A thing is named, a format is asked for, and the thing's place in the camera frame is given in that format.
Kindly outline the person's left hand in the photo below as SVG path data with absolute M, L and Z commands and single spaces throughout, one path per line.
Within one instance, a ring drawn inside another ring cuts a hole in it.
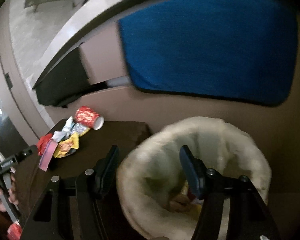
M 11 174 L 11 187 L 8 190 L 8 193 L 9 193 L 8 201 L 14 205 L 19 205 L 19 200 L 16 194 L 15 177 L 13 176 L 13 174 Z M 0 211 L 6 212 L 6 207 L 4 206 L 1 200 L 2 195 L 3 195 L 3 190 L 0 188 Z

